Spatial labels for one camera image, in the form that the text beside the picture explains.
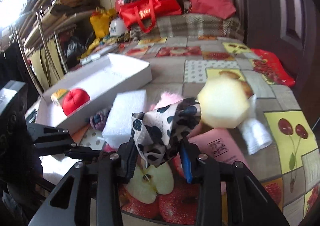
white cardboard box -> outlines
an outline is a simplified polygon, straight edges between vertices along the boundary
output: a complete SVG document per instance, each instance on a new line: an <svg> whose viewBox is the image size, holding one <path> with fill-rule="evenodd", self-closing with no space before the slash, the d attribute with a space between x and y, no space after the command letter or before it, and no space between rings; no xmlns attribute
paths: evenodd
<svg viewBox="0 0 320 226"><path fill-rule="evenodd" d="M85 119L106 107L111 107L120 92L141 88L152 80L148 62L121 54L109 53L99 60L65 75L42 95L36 123L68 129L70 135L82 128ZM50 96L60 88L82 88L90 102L68 117L61 107L52 103Z"/></svg>

plaid fabric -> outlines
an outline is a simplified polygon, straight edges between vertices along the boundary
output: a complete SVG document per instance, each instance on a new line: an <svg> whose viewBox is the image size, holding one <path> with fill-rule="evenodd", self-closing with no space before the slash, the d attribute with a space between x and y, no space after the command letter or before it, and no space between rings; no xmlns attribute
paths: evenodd
<svg viewBox="0 0 320 226"><path fill-rule="evenodd" d="M143 21L145 26L151 24L150 19ZM176 36L220 36L243 41L244 30L238 17L226 20L206 14L170 15L157 18L156 26L149 33L141 31L138 24L131 26L130 38L135 40L152 37Z"/></svg>

sliced apple print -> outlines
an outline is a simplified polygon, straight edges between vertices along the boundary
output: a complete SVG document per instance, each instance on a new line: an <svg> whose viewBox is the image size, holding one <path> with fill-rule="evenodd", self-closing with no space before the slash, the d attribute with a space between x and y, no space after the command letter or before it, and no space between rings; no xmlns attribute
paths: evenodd
<svg viewBox="0 0 320 226"><path fill-rule="evenodd" d="M136 165L133 177L125 185L126 190L138 201L151 204L157 194L169 194L173 190L173 175L167 163L159 167L142 169Z"/></svg>

bright light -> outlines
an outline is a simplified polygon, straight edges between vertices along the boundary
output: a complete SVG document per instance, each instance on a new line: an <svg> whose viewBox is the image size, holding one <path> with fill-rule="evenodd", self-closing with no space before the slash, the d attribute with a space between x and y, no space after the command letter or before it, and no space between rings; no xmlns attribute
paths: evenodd
<svg viewBox="0 0 320 226"><path fill-rule="evenodd" d="M2 0L0 4L0 27L13 23L22 12L26 0Z"/></svg>

black and white spotted cloth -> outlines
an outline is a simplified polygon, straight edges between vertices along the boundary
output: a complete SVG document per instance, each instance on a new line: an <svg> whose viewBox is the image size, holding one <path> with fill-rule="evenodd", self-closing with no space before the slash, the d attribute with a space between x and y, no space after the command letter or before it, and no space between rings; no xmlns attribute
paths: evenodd
<svg viewBox="0 0 320 226"><path fill-rule="evenodd" d="M199 102L187 98L147 113L132 114L131 136L146 164L159 166L177 155L181 139L200 118Z"/></svg>

